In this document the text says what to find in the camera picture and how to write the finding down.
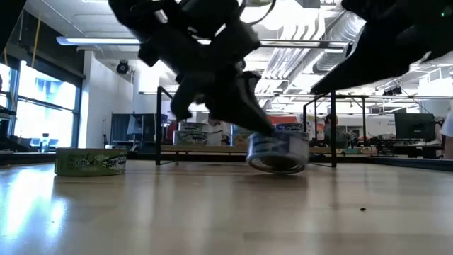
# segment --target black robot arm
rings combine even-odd
[[[260,76],[244,72],[238,64],[260,47],[260,41],[251,25],[240,20],[243,6],[236,0],[109,4],[140,41],[139,58],[150,67],[161,60],[176,73],[180,86],[171,110],[177,119],[189,118],[189,105],[201,95],[213,118],[266,135],[273,131],[254,96]],[[203,45],[200,38],[210,43]]]

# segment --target wire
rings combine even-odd
[[[246,5],[247,5],[246,2],[247,2],[247,0],[242,0],[242,3],[240,5],[239,11],[238,11],[238,15],[239,16],[241,16],[241,14],[243,13],[243,10],[246,8]],[[270,3],[268,11],[266,11],[266,13],[264,14],[263,17],[259,18],[256,21],[247,22],[246,24],[249,24],[249,25],[253,26],[253,25],[256,25],[256,24],[260,23],[261,21],[263,21],[269,15],[269,13],[274,10],[276,2],[277,2],[277,0],[272,0],[272,3]]]
[[[31,68],[35,66],[35,58],[36,58],[36,49],[38,48],[38,39],[40,34],[41,28],[41,17],[38,18],[38,26],[36,28],[36,35],[35,35],[35,46],[33,47],[33,56],[31,59]]]
[[[429,114],[432,114],[430,111],[428,111],[425,108],[425,106],[422,106],[422,104],[420,102],[415,100],[413,97],[411,97],[411,95],[409,95],[409,93],[407,93],[403,88],[401,88],[401,86],[398,84],[398,82],[396,82],[394,79],[392,79],[392,81],[395,83],[395,85],[399,86],[399,88],[401,89],[402,92],[404,92],[406,95],[408,95],[410,97],[410,99],[412,99],[415,103],[417,103],[423,110],[425,110]]]

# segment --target table surface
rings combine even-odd
[[[125,175],[0,169],[3,255],[450,255],[453,175],[372,164],[293,176],[128,161]]]

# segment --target person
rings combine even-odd
[[[442,125],[441,133],[445,136],[444,159],[453,159],[453,111],[450,109]]]
[[[331,114],[328,114],[326,116],[326,119],[324,120],[325,125],[324,125],[324,140],[326,142],[327,146],[331,145],[331,139],[332,139],[332,125],[331,125]],[[338,117],[335,116],[335,123],[338,125]],[[338,149],[346,149],[348,147],[348,139],[346,137],[346,134],[342,131],[339,130],[338,127],[336,129],[336,147]]]
[[[225,122],[209,117],[208,119],[203,120],[202,123],[212,127],[211,142],[209,142],[208,145],[229,144],[229,128]]]

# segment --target fluorescent light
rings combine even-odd
[[[343,53],[344,50],[324,50],[325,53]]]
[[[57,37],[57,42],[64,46],[138,46],[140,42],[134,38],[66,38]],[[209,40],[198,40],[201,44],[209,44]],[[261,47],[314,48],[342,50],[348,43],[315,40],[260,40]]]

